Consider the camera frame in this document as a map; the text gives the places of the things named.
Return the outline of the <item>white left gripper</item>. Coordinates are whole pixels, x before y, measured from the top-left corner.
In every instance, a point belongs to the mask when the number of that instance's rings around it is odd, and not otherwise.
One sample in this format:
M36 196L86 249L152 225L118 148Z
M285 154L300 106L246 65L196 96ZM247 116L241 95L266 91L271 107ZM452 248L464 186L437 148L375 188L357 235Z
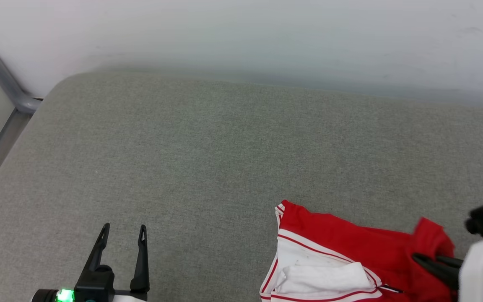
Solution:
M140 226L138 256L129 290L115 290L114 273L101 264L109 238L110 223L105 223L73 289L38 289L31 302L147 302L150 290L146 226Z

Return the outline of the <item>red and white garment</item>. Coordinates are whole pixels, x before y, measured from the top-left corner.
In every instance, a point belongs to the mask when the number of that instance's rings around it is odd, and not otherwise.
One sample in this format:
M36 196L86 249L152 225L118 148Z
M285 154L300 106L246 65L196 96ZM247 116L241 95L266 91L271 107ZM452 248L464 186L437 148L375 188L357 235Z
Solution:
M421 218L413 233L355 225L283 200L277 250L261 302L455 302L457 291L413 258L454 256L443 227Z

